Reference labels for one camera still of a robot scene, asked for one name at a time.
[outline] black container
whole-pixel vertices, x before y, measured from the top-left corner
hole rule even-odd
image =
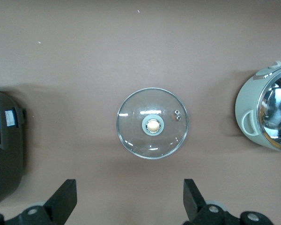
[[[25,114],[0,92],[0,201],[17,189],[22,178]]]

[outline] sticker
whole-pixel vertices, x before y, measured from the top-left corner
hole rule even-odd
[[[12,110],[5,111],[6,125],[8,127],[15,125],[15,117]]]

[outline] pot lid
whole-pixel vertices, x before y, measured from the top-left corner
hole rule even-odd
[[[141,89],[120,107],[117,131],[133,154],[159,159],[175,152],[188,131],[188,116],[181,101],[160,88]]]

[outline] brown surface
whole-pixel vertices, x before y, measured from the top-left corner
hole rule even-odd
[[[25,175],[0,212],[75,178],[68,225],[178,225],[193,178],[233,215],[281,225],[281,153],[245,138],[233,112],[242,84],[275,60],[281,1],[0,0],[0,90],[28,110]],[[184,145],[161,160],[134,156],[116,132],[123,100],[146,87],[190,114]]]

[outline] lid knob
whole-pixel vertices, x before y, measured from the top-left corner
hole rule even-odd
[[[160,129],[160,123],[155,119],[151,119],[147,122],[146,127],[149,132],[156,133]]]

